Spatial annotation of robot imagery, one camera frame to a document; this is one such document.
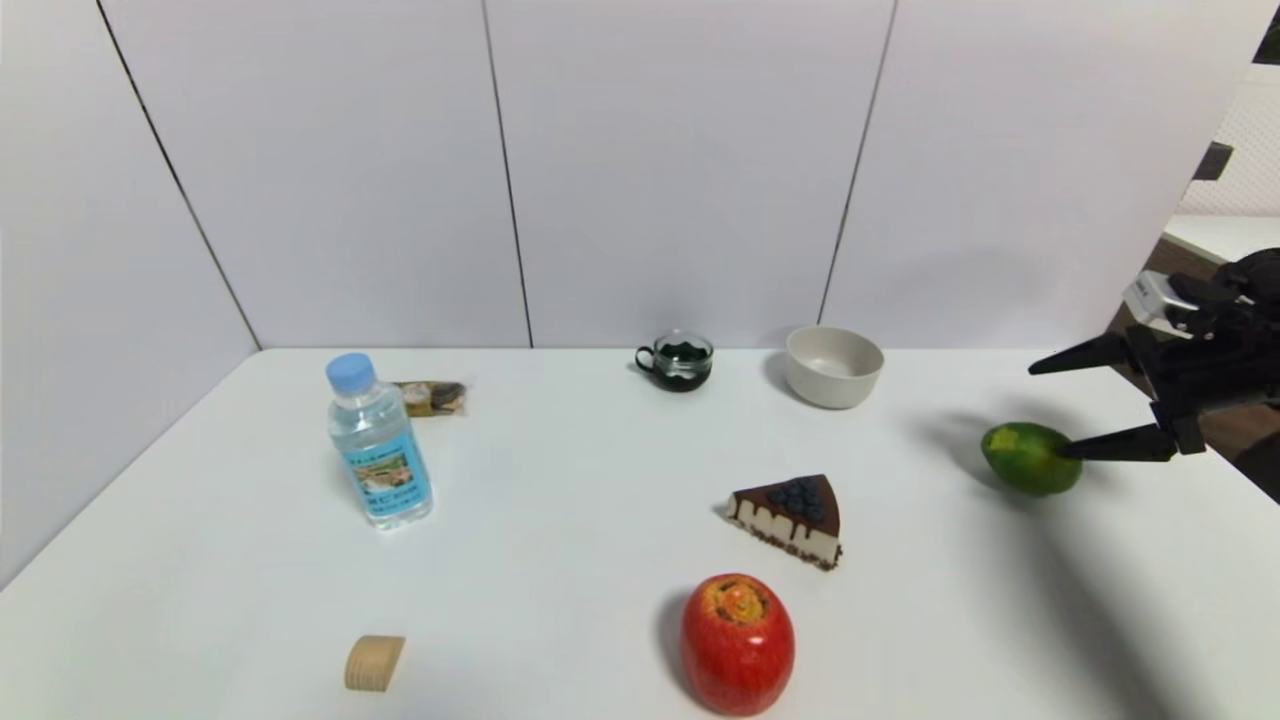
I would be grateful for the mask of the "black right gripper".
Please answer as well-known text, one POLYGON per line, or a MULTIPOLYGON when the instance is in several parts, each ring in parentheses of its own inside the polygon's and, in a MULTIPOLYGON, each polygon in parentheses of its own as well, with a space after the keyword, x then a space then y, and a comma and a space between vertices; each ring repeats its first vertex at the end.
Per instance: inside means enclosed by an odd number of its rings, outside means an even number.
POLYGON ((1157 424, 1068 442, 1057 455, 1088 462, 1166 462, 1201 454, 1201 418, 1239 407, 1243 391, 1229 364, 1233 351, 1219 340, 1160 340, 1146 325, 1106 332, 1029 365, 1032 375, 1120 366, 1142 374, 1157 424))

